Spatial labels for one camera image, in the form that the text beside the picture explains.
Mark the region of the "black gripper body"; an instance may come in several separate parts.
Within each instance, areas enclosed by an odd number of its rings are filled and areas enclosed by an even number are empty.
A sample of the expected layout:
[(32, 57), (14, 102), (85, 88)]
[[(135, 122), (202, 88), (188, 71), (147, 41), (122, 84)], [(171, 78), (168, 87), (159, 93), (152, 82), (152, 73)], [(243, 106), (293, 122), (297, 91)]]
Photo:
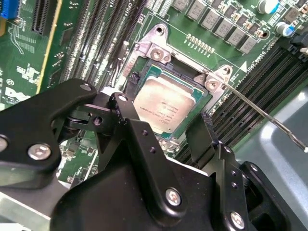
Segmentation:
[(226, 231), (215, 215), (214, 180), (188, 168), (173, 169), (188, 199), (185, 217), (162, 227), (149, 215), (132, 168), (95, 175), (69, 190), (55, 207), (52, 231)]

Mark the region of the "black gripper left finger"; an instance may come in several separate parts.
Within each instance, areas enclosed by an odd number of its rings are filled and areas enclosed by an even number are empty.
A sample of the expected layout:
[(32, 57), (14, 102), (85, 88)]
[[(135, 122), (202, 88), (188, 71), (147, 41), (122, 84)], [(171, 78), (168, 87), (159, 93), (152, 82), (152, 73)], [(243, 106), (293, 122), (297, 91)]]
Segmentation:
[(94, 105), (96, 89), (73, 78), (0, 113), (0, 136), (6, 141), (0, 155), (3, 168), (21, 171), (18, 180), (4, 180), (3, 187), (39, 189), (51, 181), (59, 166), (59, 144), (73, 127), (65, 121), (74, 110), (102, 119), (95, 132), (126, 141), (147, 207), (153, 216), (182, 217), (187, 202), (167, 199), (168, 189), (180, 193), (180, 185), (150, 127), (141, 121), (130, 99), (113, 93), (106, 103)]

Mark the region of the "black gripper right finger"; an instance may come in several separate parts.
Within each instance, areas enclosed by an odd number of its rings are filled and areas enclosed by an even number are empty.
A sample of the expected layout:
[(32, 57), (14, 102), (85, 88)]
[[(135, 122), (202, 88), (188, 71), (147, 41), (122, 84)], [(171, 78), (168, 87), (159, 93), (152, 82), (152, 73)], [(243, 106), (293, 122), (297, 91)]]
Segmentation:
[(192, 161), (214, 180), (212, 224), (222, 231), (290, 231), (292, 211), (251, 162), (238, 163), (230, 147), (220, 143), (207, 113), (197, 115), (186, 130)]

